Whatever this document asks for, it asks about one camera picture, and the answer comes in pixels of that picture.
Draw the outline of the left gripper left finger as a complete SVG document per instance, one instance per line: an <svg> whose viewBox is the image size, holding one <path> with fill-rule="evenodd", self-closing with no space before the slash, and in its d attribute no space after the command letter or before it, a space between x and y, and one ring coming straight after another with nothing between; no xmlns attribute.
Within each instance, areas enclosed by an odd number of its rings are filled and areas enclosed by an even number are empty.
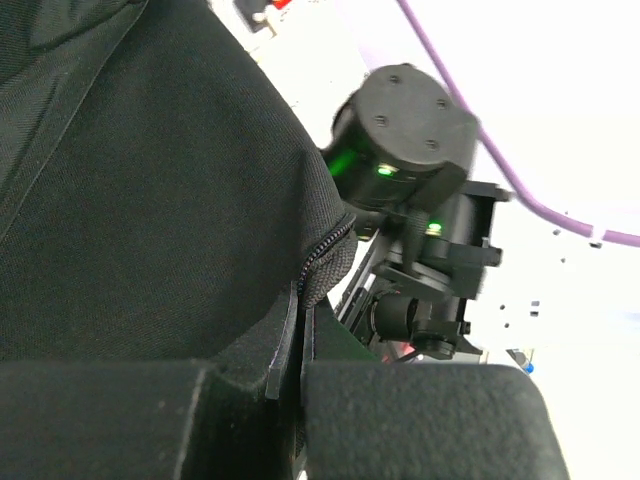
<svg viewBox="0 0 640 480"><path fill-rule="evenodd" d="M294 287L212 361L1 367L5 479L288 479L300 333Z"/></svg>

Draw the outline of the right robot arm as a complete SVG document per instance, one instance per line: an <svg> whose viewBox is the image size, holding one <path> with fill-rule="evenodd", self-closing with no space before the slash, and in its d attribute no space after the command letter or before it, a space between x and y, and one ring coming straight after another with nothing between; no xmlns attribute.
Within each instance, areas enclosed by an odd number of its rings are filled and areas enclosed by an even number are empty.
<svg viewBox="0 0 640 480"><path fill-rule="evenodd" d="M466 306L485 271L495 206L509 193L473 181L477 118L409 64L372 71L337 111L323 156L369 248L335 314L392 361L476 361Z"/></svg>

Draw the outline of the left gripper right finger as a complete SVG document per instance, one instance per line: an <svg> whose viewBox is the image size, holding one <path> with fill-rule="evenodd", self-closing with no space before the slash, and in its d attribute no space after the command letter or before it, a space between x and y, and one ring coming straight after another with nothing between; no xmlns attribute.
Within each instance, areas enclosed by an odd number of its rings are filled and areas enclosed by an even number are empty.
<svg viewBox="0 0 640 480"><path fill-rule="evenodd" d="M311 479L566 479L544 400L502 365L332 358L353 340L305 314L305 470Z"/></svg>

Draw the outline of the black backpack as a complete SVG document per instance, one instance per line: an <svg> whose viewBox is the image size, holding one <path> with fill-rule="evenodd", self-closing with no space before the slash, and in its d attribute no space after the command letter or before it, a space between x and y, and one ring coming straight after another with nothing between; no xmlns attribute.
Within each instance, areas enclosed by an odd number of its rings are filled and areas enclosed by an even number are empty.
<svg viewBox="0 0 640 480"><path fill-rule="evenodd" d="M1 357L210 358L357 240L204 1L1 5Z"/></svg>

